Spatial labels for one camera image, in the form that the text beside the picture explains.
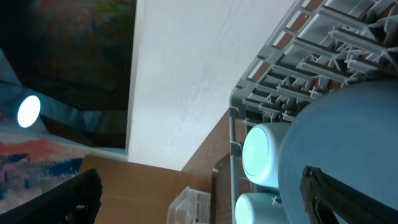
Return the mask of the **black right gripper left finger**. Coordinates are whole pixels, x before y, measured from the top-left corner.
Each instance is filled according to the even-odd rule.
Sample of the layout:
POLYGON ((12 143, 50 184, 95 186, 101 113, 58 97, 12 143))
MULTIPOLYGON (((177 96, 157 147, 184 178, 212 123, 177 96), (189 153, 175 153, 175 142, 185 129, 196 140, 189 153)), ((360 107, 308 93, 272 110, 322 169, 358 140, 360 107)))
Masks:
POLYGON ((90 169, 48 192, 1 214, 1 223, 95 222, 103 186, 96 169, 90 169))

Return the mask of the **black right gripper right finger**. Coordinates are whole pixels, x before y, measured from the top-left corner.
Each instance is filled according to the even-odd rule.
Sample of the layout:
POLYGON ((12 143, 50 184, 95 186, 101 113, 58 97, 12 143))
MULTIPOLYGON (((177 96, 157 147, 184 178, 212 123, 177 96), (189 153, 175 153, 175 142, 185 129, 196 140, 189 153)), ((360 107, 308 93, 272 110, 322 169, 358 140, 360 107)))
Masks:
POLYGON ((355 190, 317 167, 303 170, 300 191, 311 223, 397 223, 397 210, 355 190))

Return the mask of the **light blue bowl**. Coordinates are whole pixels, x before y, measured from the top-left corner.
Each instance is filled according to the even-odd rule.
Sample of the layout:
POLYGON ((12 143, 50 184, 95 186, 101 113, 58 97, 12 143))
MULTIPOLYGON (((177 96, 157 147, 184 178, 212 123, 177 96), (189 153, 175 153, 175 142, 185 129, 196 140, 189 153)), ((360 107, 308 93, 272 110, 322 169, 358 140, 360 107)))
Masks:
POLYGON ((280 145, 289 128, 290 123, 262 123, 248 132, 242 161, 244 173, 251 182, 272 189, 279 188, 280 145))

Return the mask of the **dark blue plate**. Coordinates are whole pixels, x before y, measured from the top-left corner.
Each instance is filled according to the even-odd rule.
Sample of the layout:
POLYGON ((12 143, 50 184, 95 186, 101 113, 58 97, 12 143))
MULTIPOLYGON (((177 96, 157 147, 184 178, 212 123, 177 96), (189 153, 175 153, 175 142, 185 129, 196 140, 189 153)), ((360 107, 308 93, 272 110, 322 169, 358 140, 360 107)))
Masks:
POLYGON ((289 222, 309 223, 306 166, 397 208, 397 82, 346 86, 306 106, 280 146, 279 192, 289 222))

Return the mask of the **light blue cup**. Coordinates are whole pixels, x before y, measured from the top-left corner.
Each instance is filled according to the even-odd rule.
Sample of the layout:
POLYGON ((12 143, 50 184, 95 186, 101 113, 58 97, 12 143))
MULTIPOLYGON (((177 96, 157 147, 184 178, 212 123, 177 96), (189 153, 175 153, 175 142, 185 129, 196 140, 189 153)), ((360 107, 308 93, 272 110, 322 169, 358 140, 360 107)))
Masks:
POLYGON ((237 199, 236 224, 289 224, 281 198, 272 193, 245 193, 237 199))

